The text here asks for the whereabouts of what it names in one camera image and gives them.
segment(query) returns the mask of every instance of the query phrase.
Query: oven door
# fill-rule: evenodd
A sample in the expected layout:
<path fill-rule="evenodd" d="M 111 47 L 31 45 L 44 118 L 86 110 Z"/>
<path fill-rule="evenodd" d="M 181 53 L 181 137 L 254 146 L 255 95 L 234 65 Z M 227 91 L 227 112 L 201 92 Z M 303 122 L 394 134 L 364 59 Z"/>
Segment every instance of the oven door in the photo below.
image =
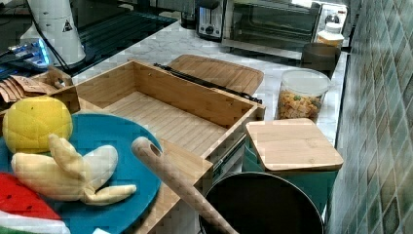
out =
<path fill-rule="evenodd" d="M 300 59 L 317 31 L 320 4 L 290 1 L 228 1 L 222 43 L 250 51 Z"/>

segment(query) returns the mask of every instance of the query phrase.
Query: white countertop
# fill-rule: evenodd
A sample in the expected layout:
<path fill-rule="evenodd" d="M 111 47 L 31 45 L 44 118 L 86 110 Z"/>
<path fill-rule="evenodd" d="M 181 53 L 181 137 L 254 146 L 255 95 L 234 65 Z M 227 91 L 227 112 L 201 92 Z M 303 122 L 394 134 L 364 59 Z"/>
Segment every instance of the white countertop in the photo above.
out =
<path fill-rule="evenodd" d="M 216 42 L 201 39 L 194 30 L 182 28 L 179 22 L 147 37 L 125 49 L 121 53 L 89 68 L 73 77 L 74 84 L 79 84 L 95 75 L 114 68 L 128 61 L 138 59 L 149 63 L 168 64 L 181 55 L 196 55 L 212 59 L 221 59 L 249 66 L 264 72 L 264 79 L 255 97 L 261 98 L 266 105 L 265 120 L 274 120 L 282 73 L 293 66 L 275 63 L 270 56 L 265 60 L 246 58 L 230 53 L 230 49 Z M 339 110 L 346 66 L 346 54 L 342 53 L 336 71 L 331 79 L 332 87 L 327 92 L 317 125 L 328 140 L 334 145 L 338 127 Z"/>

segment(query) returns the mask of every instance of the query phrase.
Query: jar lid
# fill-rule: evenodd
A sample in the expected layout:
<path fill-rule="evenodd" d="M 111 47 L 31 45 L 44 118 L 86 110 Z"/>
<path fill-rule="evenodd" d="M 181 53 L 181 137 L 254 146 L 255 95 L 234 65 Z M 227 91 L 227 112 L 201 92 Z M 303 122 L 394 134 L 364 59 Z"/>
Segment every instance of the jar lid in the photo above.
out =
<path fill-rule="evenodd" d="M 328 22 L 325 25 L 325 30 L 327 32 L 331 32 L 331 33 L 340 33 L 341 25 L 339 23 L 335 23 L 335 22 Z"/>
<path fill-rule="evenodd" d="M 312 69 L 292 69 L 282 73 L 282 83 L 296 95 L 317 97 L 328 91 L 330 79 Z"/>

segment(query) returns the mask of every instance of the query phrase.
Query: white bottle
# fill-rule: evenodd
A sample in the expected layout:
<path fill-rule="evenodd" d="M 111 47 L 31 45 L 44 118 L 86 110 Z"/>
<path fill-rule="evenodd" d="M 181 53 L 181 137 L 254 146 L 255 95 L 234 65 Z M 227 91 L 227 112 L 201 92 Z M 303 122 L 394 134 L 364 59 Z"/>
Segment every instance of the white bottle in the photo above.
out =
<path fill-rule="evenodd" d="M 317 42 L 341 48 L 344 36 L 340 34 L 341 25 L 335 22 L 328 22 L 325 30 L 317 34 Z"/>

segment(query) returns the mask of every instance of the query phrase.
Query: toy banana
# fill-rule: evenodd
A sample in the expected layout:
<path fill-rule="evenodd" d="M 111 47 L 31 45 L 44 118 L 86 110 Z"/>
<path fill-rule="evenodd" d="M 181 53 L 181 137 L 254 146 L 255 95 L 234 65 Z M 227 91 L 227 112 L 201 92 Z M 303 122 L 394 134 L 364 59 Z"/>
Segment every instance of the toy banana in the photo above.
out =
<path fill-rule="evenodd" d="M 58 201 L 80 200 L 94 206 L 119 202 L 136 191 L 135 185 L 97 191 L 115 171 L 118 153 L 113 146 L 100 146 L 82 157 L 65 138 L 49 135 L 49 147 L 53 157 L 25 153 L 13 156 L 16 177 L 32 190 Z"/>

